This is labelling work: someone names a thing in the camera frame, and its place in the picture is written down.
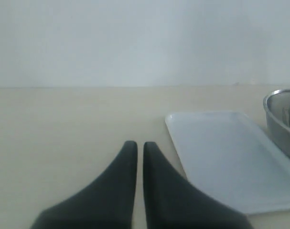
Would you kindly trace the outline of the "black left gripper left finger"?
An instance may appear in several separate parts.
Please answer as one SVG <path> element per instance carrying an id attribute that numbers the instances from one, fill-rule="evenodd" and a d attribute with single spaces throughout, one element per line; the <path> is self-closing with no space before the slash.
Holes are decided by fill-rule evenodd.
<path id="1" fill-rule="evenodd" d="M 87 187 L 44 210 L 33 229 L 130 229 L 136 192 L 138 147 L 126 141 Z"/>

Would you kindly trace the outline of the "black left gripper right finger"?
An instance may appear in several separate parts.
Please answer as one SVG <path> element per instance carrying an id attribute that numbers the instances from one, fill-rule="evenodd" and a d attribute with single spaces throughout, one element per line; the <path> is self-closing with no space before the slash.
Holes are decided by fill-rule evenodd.
<path id="1" fill-rule="evenodd" d="M 143 193 L 149 229 L 250 229 L 242 213 L 183 178 L 155 142 L 143 148 Z"/>

